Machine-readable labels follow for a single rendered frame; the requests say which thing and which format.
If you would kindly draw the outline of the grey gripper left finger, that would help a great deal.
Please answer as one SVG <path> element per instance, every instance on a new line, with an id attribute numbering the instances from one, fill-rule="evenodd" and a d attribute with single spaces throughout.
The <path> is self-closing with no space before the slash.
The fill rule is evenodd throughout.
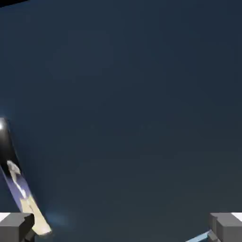
<path id="1" fill-rule="evenodd" d="M 35 242 L 31 213 L 0 213 L 0 242 Z"/>

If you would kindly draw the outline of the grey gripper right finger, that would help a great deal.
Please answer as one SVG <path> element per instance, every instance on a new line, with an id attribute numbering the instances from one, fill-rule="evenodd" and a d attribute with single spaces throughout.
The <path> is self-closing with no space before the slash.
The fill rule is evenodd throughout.
<path id="1" fill-rule="evenodd" d="M 242 212 L 210 213 L 208 242 L 242 242 Z"/>

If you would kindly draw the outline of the blue painted cabinet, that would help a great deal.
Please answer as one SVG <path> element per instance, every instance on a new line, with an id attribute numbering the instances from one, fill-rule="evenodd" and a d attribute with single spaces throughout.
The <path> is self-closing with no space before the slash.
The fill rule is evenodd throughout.
<path id="1" fill-rule="evenodd" d="M 207 232 L 197 235 L 186 242 L 218 242 L 218 238 L 212 230 L 208 230 Z"/>

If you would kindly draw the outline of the dark blue cabinet door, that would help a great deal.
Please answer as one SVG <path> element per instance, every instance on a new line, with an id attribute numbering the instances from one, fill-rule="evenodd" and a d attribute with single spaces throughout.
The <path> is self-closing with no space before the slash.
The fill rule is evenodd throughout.
<path id="1" fill-rule="evenodd" d="M 242 0 L 0 8 L 0 116 L 36 242 L 186 242 L 242 212 Z"/>

